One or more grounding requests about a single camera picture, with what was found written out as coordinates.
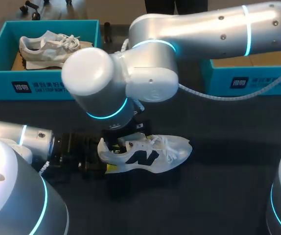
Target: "white shoelace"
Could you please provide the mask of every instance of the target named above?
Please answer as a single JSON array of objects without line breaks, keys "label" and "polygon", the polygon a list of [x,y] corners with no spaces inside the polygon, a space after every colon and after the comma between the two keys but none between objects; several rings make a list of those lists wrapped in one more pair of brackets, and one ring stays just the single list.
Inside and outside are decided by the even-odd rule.
[{"label": "white shoelace", "polygon": [[58,47],[67,47],[69,49],[75,49],[80,45],[80,42],[78,38],[80,37],[74,37],[73,35],[68,36],[65,34],[58,34],[59,36],[63,36],[63,39],[60,41],[62,44],[60,44]]},{"label": "white shoelace", "polygon": [[171,148],[168,144],[168,140],[167,138],[163,137],[163,136],[156,136],[156,135],[153,135],[153,140],[150,141],[150,144],[151,145],[154,145],[154,143],[156,141],[160,141],[161,142],[161,145],[162,145],[162,150],[163,153],[165,154],[165,157],[166,157],[166,162],[167,163],[171,163],[173,162],[173,160],[177,159],[176,155],[179,153],[178,151],[174,150],[173,148]]}]

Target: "new balance logo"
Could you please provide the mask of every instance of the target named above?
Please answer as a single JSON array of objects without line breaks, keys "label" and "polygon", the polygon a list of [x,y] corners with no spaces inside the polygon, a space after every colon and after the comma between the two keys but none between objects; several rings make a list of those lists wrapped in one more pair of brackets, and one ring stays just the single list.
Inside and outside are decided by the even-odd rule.
[{"label": "new balance logo", "polygon": [[152,151],[149,157],[147,158],[146,151],[136,151],[133,156],[126,161],[126,164],[133,164],[138,162],[140,165],[152,165],[156,158],[159,157],[159,153]]}]

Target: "blue box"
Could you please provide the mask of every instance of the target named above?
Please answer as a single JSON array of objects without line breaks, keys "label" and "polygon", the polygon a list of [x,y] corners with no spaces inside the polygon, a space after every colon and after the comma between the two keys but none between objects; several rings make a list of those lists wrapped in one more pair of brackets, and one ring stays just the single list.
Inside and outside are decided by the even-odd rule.
[{"label": "blue box", "polygon": [[[281,76],[281,66],[215,67],[212,60],[202,60],[201,74],[206,94],[241,96],[256,92]],[[262,95],[281,94],[281,83]]]},{"label": "blue box", "polygon": [[[38,38],[47,30],[80,36],[94,47],[102,47],[98,20],[79,21],[10,21],[0,32],[0,100],[72,100],[61,81],[61,70],[11,71],[22,36]],[[27,85],[18,93],[15,85]]]}]

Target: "robotic arm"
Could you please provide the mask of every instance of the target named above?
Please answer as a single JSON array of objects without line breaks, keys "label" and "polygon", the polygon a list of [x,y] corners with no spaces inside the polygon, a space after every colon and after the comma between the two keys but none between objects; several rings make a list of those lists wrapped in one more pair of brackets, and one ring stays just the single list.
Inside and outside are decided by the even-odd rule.
[{"label": "robotic arm", "polygon": [[[134,116],[133,99],[173,97],[181,88],[179,59],[281,50],[281,2],[186,16],[144,15],[130,27],[129,48],[110,55],[85,48],[62,69],[65,87],[102,129],[126,126]],[[65,203],[28,165],[32,157],[47,160],[54,142],[49,130],[0,122],[0,234],[68,233]]]},{"label": "robotic arm", "polygon": [[206,98],[215,97],[178,83],[178,59],[218,59],[281,50],[281,2],[170,16],[148,14],[129,29],[129,50],[108,55],[98,48],[73,54],[62,68],[65,87],[103,129],[117,130],[133,117],[132,99],[161,102],[178,88]]}]

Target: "white sneaker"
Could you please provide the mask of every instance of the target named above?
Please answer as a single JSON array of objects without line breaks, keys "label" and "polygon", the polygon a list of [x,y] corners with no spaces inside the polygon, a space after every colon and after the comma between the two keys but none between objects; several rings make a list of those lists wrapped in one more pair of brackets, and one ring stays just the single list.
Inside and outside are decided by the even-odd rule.
[{"label": "white sneaker", "polygon": [[192,152],[189,140],[178,136],[152,135],[150,139],[127,141],[127,152],[110,152],[104,139],[98,144],[100,159],[111,165],[117,165],[115,171],[125,172],[131,169],[146,169],[153,173],[171,170],[182,164]]},{"label": "white sneaker", "polygon": [[20,53],[26,61],[27,70],[48,67],[62,68],[64,62],[81,48],[92,47],[92,43],[80,42],[73,35],[55,34],[47,31],[40,38],[20,38]]}]

